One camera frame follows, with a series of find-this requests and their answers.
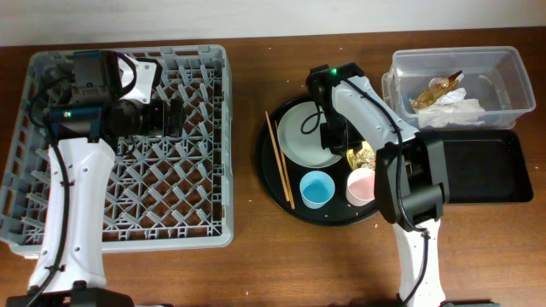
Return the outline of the white tissue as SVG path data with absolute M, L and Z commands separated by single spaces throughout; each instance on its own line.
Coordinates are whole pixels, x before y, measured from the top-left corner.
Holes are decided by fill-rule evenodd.
M 467 99 L 464 88 L 452 90 L 441 96 L 434 104 L 416 109 L 421 128 L 446 128 L 449 125 L 481 125 L 479 117 L 485 113 L 478 99 Z

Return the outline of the round black tray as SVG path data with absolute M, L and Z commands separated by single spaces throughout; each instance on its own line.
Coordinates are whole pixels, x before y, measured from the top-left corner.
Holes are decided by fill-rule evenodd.
M 255 149 L 255 165 L 258 178 L 264 191 L 279 208 L 290 216 L 306 223 L 334 227 L 359 223 L 379 211 L 374 201 L 365 206 L 357 207 L 351 205 L 346 199 L 346 182 L 349 177 L 350 167 L 345 159 L 340 159 L 332 165 L 320 169 L 333 178 L 335 192 L 333 198 L 318 209 L 305 206 L 299 191 L 300 180 L 311 169 L 298 165 L 290 159 L 286 159 L 286 163 L 294 197 L 294 208 L 286 201 L 269 128 L 268 125 L 263 125 L 258 134 Z

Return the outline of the blue cup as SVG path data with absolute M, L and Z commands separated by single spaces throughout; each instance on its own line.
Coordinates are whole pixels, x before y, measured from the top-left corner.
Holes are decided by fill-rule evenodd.
M 319 209 L 334 197 L 334 180 L 326 172 L 310 171 L 301 178 L 299 191 L 305 206 Z

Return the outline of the grey plate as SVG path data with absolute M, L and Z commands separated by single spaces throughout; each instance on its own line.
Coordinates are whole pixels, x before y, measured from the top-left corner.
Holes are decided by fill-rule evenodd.
M 319 169 L 337 163 L 341 156 L 322 147 L 319 129 L 307 135 L 301 132 L 301 125 L 304 125 L 305 131 L 314 126 L 316 112 L 313 101 L 304 101 L 290 107 L 281 117 L 277 138 L 283 153 L 295 164 Z

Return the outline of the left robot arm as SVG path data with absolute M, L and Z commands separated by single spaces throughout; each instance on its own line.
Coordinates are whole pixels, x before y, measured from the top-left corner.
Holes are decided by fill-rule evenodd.
M 163 67 L 113 50 L 72 55 L 73 68 L 38 89 L 36 103 L 59 83 L 61 100 L 30 121 L 49 143 L 49 198 L 44 239 L 28 292 L 8 306 L 132 306 L 106 288 L 102 227 L 107 183 L 121 138 L 183 134 L 183 103 L 153 99 Z

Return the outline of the black rectangular tray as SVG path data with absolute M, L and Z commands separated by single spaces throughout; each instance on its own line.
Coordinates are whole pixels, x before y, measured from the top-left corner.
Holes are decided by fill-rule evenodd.
M 534 193 L 511 130 L 430 130 L 444 144 L 451 204 L 525 203 Z

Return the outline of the clear plastic bin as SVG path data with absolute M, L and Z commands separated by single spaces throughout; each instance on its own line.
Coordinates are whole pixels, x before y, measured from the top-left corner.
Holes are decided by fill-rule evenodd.
M 478 99 L 485 113 L 481 125 L 421 128 L 411 103 L 440 79 L 462 71 L 455 87 Z M 510 129 L 518 117 L 536 107 L 532 86 L 517 49 L 509 46 L 399 50 L 382 77 L 384 102 L 420 130 Z

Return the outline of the pink cup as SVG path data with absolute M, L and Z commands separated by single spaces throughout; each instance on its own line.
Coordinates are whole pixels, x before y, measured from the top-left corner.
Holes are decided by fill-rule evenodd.
M 354 170 L 347 179 L 346 198 L 353 206 L 366 206 L 375 199 L 375 172 L 366 168 Z

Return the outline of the grey dishwasher rack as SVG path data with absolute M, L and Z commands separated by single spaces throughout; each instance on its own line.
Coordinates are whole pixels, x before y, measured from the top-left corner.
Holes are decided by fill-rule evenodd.
M 147 252 L 227 246 L 234 236 L 231 170 L 232 86 L 224 47 L 128 48 L 163 72 L 152 96 L 180 101 L 180 137 L 120 141 L 107 183 L 104 252 Z M 42 88 L 45 106 L 59 101 L 71 69 L 68 51 L 34 54 L 26 69 L 14 134 L 1 183 L 1 239 L 12 252 L 36 258 L 49 198 L 48 142 L 27 116 Z

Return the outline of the wooden chopstick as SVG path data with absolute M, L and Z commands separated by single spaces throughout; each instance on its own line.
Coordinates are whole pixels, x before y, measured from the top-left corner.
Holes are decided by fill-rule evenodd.
M 295 211 L 293 193 L 292 193 L 292 189 L 291 189 L 291 185 L 290 185 L 290 179 L 289 179 L 289 176 L 288 176 L 288 167 L 287 167 L 284 152 L 281 149 L 281 144 L 280 144 L 280 141 L 279 141 L 280 139 L 278 138 L 279 135 L 278 135 L 278 123 L 277 122 L 275 122 L 275 126 L 276 126 L 276 139 L 277 139 L 277 144 L 278 144 L 278 152 L 280 154 L 280 159 L 281 159 L 281 163 L 282 163 L 282 170 L 283 170 L 285 186 L 286 186 L 286 190 L 287 190 L 287 194 L 288 194 L 288 201 L 289 201 L 289 204 L 291 206 L 291 209 L 293 211 Z
M 288 192 L 287 184 L 286 184 L 286 181 L 285 181 L 284 172 L 283 172 L 283 169 L 282 169 L 281 158 L 280 158 L 280 155 L 278 153 L 278 148 L 277 148 L 277 145 L 276 145 L 276 138 L 274 136 L 274 131 L 272 129 L 272 125 L 271 125 L 271 122 L 270 122 L 270 116 L 269 116 L 267 111 L 265 111 L 264 114 L 265 114 L 266 123 L 267 123 L 267 127 L 268 127 L 269 134 L 270 134 L 270 139 L 271 139 L 274 155 L 275 155 L 275 158 L 276 158 L 277 169 L 278 169 L 278 172 L 279 172 L 279 175 L 280 175 L 280 178 L 281 178 L 282 189 L 283 189 L 283 192 L 285 194 L 286 201 L 289 202 L 290 201 L 289 192 Z

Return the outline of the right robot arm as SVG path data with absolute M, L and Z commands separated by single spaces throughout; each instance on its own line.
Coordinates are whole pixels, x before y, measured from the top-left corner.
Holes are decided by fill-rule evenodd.
M 344 154 L 356 131 L 375 151 L 375 203 L 396 237 L 400 304 L 444 306 L 438 236 L 450 188 L 443 141 L 397 116 L 354 62 L 314 67 L 305 86 L 325 118 L 323 148 Z

